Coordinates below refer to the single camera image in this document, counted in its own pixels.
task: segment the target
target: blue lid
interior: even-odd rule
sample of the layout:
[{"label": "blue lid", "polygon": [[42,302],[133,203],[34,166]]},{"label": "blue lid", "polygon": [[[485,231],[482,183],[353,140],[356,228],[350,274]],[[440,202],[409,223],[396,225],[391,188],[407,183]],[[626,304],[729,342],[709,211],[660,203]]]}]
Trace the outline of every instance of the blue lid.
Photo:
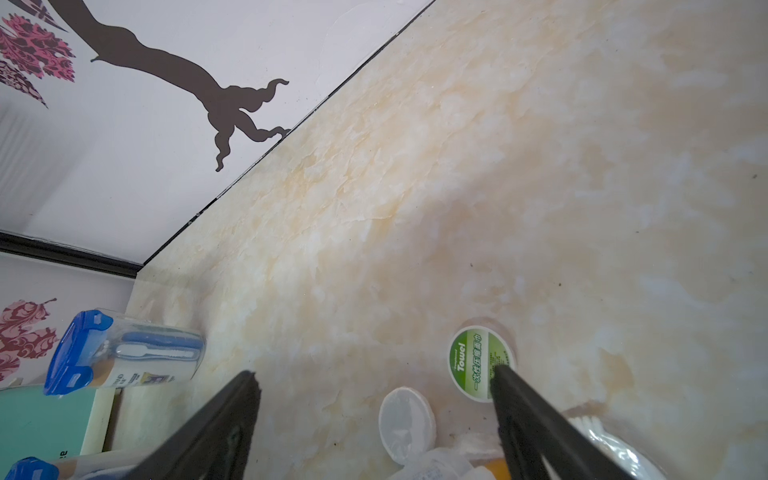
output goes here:
[{"label": "blue lid", "polygon": [[57,480],[58,468],[39,458],[27,457],[11,467],[5,480]]},{"label": "blue lid", "polygon": [[81,389],[94,379],[90,363],[80,362],[83,347],[91,331],[104,331],[112,326],[112,317],[99,310],[78,313],[56,347],[45,377],[45,395],[66,395]]}]

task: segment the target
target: product label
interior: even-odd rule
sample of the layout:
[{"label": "product label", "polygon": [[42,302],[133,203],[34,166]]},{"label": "product label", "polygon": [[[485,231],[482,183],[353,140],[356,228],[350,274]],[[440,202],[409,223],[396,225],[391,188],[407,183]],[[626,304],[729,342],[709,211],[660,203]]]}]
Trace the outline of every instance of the product label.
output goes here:
[{"label": "product label", "polygon": [[183,360],[125,360],[116,359],[104,386],[126,387],[156,385],[192,378],[195,361]]},{"label": "product label", "polygon": [[504,343],[486,329],[472,328],[459,333],[449,355],[451,374],[458,387],[472,398],[490,400],[493,368],[509,365]]}]

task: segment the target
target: wall decal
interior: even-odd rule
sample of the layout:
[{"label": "wall decal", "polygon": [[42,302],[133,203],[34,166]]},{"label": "wall decal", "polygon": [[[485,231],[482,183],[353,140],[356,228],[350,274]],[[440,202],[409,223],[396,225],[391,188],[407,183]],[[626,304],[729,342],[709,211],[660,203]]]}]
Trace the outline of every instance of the wall decal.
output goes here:
[{"label": "wall decal", "polygon": [[0,26],[0,51],[19,70],[37,78],[51,75],[74,81],[72,50],[66,41],[56,38],[38,24],[18,15],[3,18],[11,30]]},{"label": "wall decal", "polygon": [[66,41],[24,17],[10,15],[2,21],[7,27],[0,25],[0,53],[13,65],[0,61],[0,82],[47,107],[40,92],[23,72],[38,78],[50,75],[74,81],[72,60],[69,59],[74,57],[72,50]]},{"label": "wall decal", "polygon": [[54,27],[58,28],[59,30],[64,30],[62,27],[58,26],[56,21],[51,17],[51,14],[48,13],[48,9],[43,5],[42,0],[8,0],[13,5],[16,5],[21,10],[24,10],[30,15],[34,15],[37,18],[40,18],[42,21],[49,25],[53,25]]},{"label": "wall decal", "polygon": [[254,112],[264,102],[272,100],[277,85],[288,84],[282,78],[272,80],[266,88],[259,90],[236,85],[222,88],[205,69],[192,61],[164,50],[149,48],[126,28],[99,23],[82,0],[49,2],[74,33],[96,51],[97,57],[91,61],[101,60],[118,67],[147,72],[197,97],[208,110],[208,121],[217,132],[214,137],[219,149],[216,171],[223,168],[223,159],[230,154],[230,137],[235,128],[256,142],[266,141],[278,134],[285,137],[289,132],[282,127],[259,129],[248,114],[241,110]]},{"label": "wall decal", "polygon": [[20,359],[37,359],[53,348],[56,329],[30,331],[28,326],[45,320],[50,313],[45,304],[19,300],[5,307],[0,317],[0,381],[18,370]]},{"label": "wall decal", "polygon": [[8,62],[0,60],[0,83],[4,83],[9,87],[26,93],[35,100],[40,101],[45,105],[42,95],[35,89],[35,86],[27,80],[27,78],[13,65],[9,65]]}]

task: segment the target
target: tree branch decal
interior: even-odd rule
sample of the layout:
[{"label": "tree branch decal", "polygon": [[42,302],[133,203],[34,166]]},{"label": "tree branch decal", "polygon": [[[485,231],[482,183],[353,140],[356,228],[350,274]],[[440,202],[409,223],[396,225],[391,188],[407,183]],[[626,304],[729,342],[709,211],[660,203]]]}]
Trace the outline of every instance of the tree branch decal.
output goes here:
[{"label": "tree branch decal", "polygon": [[222,88],[205,69],[192,61],[149,48],[126,28],[99,23],[82,0],[49,2],[70,28],[96,51],[97,57],[92,61],[100,60],[118,67],[144,71],[190,92],[203,104],[208,111],[208,121],[217,132],[214,137],[219,149],[216,171],[223,168],[223,159],[230,154],[229,140],[235,128],[256,142],[266,141],[277,134],[285,137],[288,133],[282,127],[259,129],[248,114],[241,110],[254,112],[264,102],[272,100],[277,85],[288,84],[282,78],[272,80],[266,88],[259,90],[236,85]]}]

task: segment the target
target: pink leaf decal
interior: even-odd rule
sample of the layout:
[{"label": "pink leaf decal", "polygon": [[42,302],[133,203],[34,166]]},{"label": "pink leaf decal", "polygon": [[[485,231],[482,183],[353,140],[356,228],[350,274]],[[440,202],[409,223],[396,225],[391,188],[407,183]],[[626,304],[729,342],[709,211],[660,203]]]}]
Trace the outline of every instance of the pink leaf decal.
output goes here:
[{"label": "pink leaf decal", "polygon": [[11,15],[2,21],[11,28],[11,31],[0,28],[0,51],[3,57],[19,70],[38,78],[48,74],[74,81],[72,60],[69,59],[74,55],[66,41],[19,15]]},{"label": "pink leaf decal", "polygon": [[0,83],[4,83],[22,93],[26,93],[30,97],[40,101],[40,103],[45,105],[43,96],[40,95],[40,92],[35,89],[34,85],[32,85],[32,83],[27,80],[24,74],[17,70],[16,67],[9,65],[8,62],[3,60],[0,60]]},{"label": "pink leaf decal", "polygon": [[19,358],[38,359],[56,343],[56,329],[48,327],[34,332],[22,333],[5,341],[5,350],[16,352]]},{"label": "pink leaf decal", "polygon": [[18,370],[19,359],[15,353],[0,353],[0,381]]},{"label": "pink leaf decal", "polygon": [[[50,299],[48,302],[54,302],[56,299]],[[3,337],[4,350],[8,350],[8,341],[24,333],[27,333],[25,328],[33,323],[45,320],[50,313],[45,309],[45,304],[27,302],[26,300],[19,300],[11,305],[5,307],[2,311],[2,317],[0,317],[0,337]]]}]

